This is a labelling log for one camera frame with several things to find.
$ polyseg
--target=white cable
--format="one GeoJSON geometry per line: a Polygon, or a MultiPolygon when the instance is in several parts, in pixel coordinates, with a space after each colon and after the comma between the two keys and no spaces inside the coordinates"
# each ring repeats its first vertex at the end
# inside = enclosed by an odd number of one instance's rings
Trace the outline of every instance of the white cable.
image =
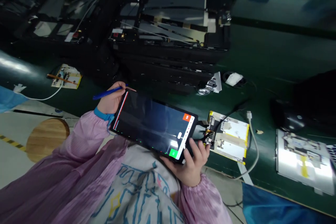
{"type": "Polygon", "coordinates": [[[51,97],[53,97],[55,94],[57,94],[61,90],[61,88],[63,87],[63,83],[64,83],[64,81],[61,82],[61,86],[59,87],[59,89],[52,96],[49,96],[48,98],[45,98],[45,99],[30,98],[30,97],[25,96],[24,94],[21,94],[20,92],[14,92],[14,93],[22,95],[22,96],[26,97],[29,100],[48,100],[48,99],[50,99],[51,97]]]}
{"type": "Polygon", "coordinates": [[[233,180],[238,180],[241,177],[243,177],[245,174],[248,174],[250,171],[252,171],[253,168],[255,167],[255,165],[257,164],[258,159],[259,159],[259,148],[258,148],[258,145],[257,145],[256,137],[254,136],[254,132],[253,132],[253,128],[252,128],[252,123],[251,123],[251,119],[252,119],[252,113],[251,113],[251,111],[247,112],[247,119],[249,121],[248,123],[250,124],[250,131],[251,131],[251,134],[252,134],[252,138],[254,140],[255,149],[257,151],[257,157],[255,158],[255,161],[254,161],[253,165],[250,167],[250,169],[248,169],[246,172],[244,172],[240,176],[238,176],[236,178],[232,178],[233,180]]]}
{"type": "Polygon", "coordinates": [[[176,38],[166,37],[166,36],[162,36],[162,35],[159,35],[159,34],[156,34],[156,33],[152,33],[152,32],[149,32],[149,31],[140,29],[140,28],[138,28],[138,27],[132,26],[132,25],[130,25],[130,24],[124,23],[124,22],[121,22],[121,23],[123,23],[124,25],[131,26],[131,27],[133,27],[133,28],[135,28],[135,29],[138,29],[138,30],[140,30],[140,31],[143,31],[143,32],[146,32],[146,33],[150,33],[150,34],[154,34],[155,36],[165,37],[165,38],[167,38],[167,39],[177,40],[177,41],[180,41],[180,42],[183,42],[183,43],[192,45],[191,43],[185,42],[185,41],[183,41],[183,40],[178,40],[178,39],[176,39],[176,38]]]}
{"type": "Polygon", "coordinates": [[[90,5],[90,7],[86,10],[84,16],[82,17],[81,21],[79,22],[75,32],[78,30],[78,28],[80,27],[81,23],[83,22],[85,16],[88,14],[88,12],[90,11],[90,9],[92,8],[92,6],[94,6],[94,4],[97,2],[97,0],[94,0],[93,3],[90,5]]]}

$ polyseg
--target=yellow and black floor tape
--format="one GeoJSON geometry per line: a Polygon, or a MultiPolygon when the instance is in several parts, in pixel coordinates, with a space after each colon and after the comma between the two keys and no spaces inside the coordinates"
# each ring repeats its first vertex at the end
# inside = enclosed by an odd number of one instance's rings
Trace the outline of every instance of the yellow and black floor tape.
{"type": "Polygon", "coordinates": [[[18,148],[21,151],[26,151],[25,146],[19,144],[18,142],[15,142],[14,140],[9,139],[8,137],[0,135],[0,139],[6,143],[9,143],[10,145],[13,145],[14,147],[18,148]]]}

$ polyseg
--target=person's left hand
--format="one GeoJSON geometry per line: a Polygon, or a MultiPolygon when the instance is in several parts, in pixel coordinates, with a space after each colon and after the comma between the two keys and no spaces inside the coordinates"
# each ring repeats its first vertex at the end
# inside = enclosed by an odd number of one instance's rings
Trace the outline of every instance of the person's left hand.
{"type": "Polygon", "coordinates": [[[99,104],[97,106],[100,112],[104,114],[115,114],[118,110],[121,98],[125,93],[126,89],[131,89],[135,91],[132,88],[126,87],[126,84],[124,82],[116,82],[108,90],[117,88],[119,86],[122,87],[122,89],[107,96],[104,96],[103,98],[100,99],[99,104]]]}
{"type": "Polygon", "coordinates": [[[198,141],[197,146],[192,138],[189,139],[189,143],[194,153],[194,157],[191,157],[187,148],[184,149],[184,165],[175,164],[163,156],[160,158],[184,185],[195,187],[201,182],[201,169],[208,160],[210,154],[210,145],[204,147],[202,141],[198,141]]]}

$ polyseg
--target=floor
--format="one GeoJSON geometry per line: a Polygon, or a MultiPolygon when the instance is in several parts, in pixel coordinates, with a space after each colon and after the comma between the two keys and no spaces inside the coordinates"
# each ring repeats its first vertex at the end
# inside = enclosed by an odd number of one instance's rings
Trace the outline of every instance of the floor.
{"type": "MultiPolygon", "coordinates": [[[[20,110],[29,110],[35,112],[42,111],[45,114],[52,116],[55,115],[54,108],[37,101],[28,101],[27,104],[23,105],[24,106],[19,107],[20,110]]],[[[66,119],[70,130],[78,119],[77,117],[72,116],[66,112],[57,111],[56,115],[62,116],[64,119],[66,119]]],[[[39,123],[49,118],[51,117],[17,112],[2,113],[0,114],[0,135],[6,136],[9,139],[12,139],[25,146],[32,130],[39,123]]],[[[34,163],[27,158],[25,152],[4,141],[0,141],[0,189],[11,181],[22,176],[33,165],[34,163]]],[[[241,185],[242,183],[240,181],[232,181],[224,175],[207,167],[203,167],[203,172],[216,185],[223,201],[227,205],[235,205],[237,202],[242,201],[243,193],[241,185]]],[[[230,209],[237,215],[238,218],[241,219],[243,223],[246,223],[241,207],[235,206],[231,207],[230,209]]],[[[234,224],[241,224],[241,222],[237,219],[236,216],[232,214],[231,211],[229,211],[229,214],[234,224]]]]}

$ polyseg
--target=stool seat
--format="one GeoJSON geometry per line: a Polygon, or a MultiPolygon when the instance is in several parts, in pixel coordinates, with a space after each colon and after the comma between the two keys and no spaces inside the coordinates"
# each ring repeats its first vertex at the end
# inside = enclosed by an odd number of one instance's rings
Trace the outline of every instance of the stool seat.
{"type": "Polygon", "coordinates": [[[49,156],[69,134],[69,126],[62,119],[51,118],[41,122],[33,129],[28,138],[26,145],[28,158],[37,163],[42,158],[49,156]]]}

